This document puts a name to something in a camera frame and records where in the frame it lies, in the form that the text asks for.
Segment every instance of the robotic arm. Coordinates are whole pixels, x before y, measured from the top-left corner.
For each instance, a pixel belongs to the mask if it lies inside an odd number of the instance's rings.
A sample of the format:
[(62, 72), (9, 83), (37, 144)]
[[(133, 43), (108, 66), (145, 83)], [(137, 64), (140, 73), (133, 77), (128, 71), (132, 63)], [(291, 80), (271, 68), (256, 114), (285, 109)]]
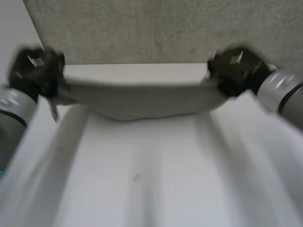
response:
[(42, 95), (57, 95), (64, 56), (52, 50), (22, 49), (10, 70), (8, 86), (0, 87), (0, 175), (4, 172)]
[(266, 109), (303, 131), (303, 78), (285, 70), (270, 70), (247, 47), (217, 53), (208, 69), (225, 96), (237, 97), (249, 89)]

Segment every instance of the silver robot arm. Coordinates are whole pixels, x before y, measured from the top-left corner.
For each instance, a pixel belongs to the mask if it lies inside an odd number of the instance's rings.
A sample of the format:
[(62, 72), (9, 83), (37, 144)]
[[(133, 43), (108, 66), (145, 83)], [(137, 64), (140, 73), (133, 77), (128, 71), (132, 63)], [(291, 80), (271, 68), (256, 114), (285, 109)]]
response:
[(258, 100), (303, 131), (303, 79), (288, 71), (269, 75), (257, 92)]
[(0, 171), (6, 171), (36, 105), (22, 91), (0, 87)]
[(303, 131), (303, 78), (285, 70), (272, 71), (247, 46), (218, 52), (208, 61), (208, 70), (226, 97), (250, 90), (268, 110)]
[(38, 96), (57, 96), (63, 81), (64, 55), (51, 49), (22, 48), (0, 87), (0, 178), (35, 112)]

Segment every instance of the gray wall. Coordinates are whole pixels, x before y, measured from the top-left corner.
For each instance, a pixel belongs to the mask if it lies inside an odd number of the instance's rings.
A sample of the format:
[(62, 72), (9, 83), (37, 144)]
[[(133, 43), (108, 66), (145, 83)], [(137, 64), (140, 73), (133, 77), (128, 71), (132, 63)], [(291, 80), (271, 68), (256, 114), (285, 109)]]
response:
[(44, 45), (68, 64), (206, 62), (248, 42), (302, 69), (302, 0), (24, 0)]

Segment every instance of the gray cloth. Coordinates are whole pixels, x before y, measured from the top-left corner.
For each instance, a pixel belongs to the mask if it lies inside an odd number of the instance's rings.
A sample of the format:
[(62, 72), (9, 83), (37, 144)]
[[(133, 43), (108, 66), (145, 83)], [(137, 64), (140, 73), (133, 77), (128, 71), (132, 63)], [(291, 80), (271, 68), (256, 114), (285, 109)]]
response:
[(130, 86), (69, 82), (68, 89), (59, 89), (59, 94), (57, 104), (84, 104), (103, 116), (122, 121), (196, 114), (226, 101), (215, 86), (203, 83)]

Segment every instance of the dark spot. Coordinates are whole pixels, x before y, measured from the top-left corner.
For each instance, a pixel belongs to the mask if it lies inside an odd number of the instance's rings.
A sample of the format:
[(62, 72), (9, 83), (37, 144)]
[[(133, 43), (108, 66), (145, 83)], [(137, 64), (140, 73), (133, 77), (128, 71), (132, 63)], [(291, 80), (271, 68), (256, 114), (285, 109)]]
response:
[(134, 181), (138, 181), (140, 178), (140, 174), (136, 174), (136, 176), (134, 176)]

